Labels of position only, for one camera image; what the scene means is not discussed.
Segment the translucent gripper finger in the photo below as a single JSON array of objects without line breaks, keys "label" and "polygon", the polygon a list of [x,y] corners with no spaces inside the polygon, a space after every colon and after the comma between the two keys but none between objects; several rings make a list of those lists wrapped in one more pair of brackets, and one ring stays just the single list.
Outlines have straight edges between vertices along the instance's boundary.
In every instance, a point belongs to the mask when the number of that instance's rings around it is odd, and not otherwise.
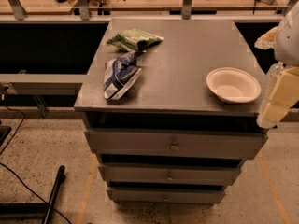
[{"label": "translucent gripper finger", "polygon": [[274,90],[278,74],[283,70],[283,63],[273,64],[266,73],[266,85],[263,91],[263,99],[259,107],[259,114],[256,122],[259,127],[264,129],[272,129],[283,118],[284,107],[270,100],[270,95]]}]

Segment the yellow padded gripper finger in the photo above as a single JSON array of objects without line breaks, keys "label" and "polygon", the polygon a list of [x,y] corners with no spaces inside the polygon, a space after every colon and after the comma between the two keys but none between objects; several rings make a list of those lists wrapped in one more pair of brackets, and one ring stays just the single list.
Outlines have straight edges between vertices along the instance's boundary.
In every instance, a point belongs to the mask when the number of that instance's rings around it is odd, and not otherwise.
[{"label": "yellow padded gripper finger", "polygon": [[279,74],[270,100],[284,107],[283,118],[299,101],[299,67],[286,66]]}]

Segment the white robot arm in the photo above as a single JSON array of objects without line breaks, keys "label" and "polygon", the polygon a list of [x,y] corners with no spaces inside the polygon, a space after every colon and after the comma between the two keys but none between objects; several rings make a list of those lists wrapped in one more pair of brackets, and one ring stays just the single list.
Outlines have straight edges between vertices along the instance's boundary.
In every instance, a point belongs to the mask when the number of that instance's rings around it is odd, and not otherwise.
[{"label": "white robot arm", "polygon": [[274,54],[278,63],[267,74],[263,99],[256,122],[274,128],[299,101],[299,2],[279,23],[275,33]]}]

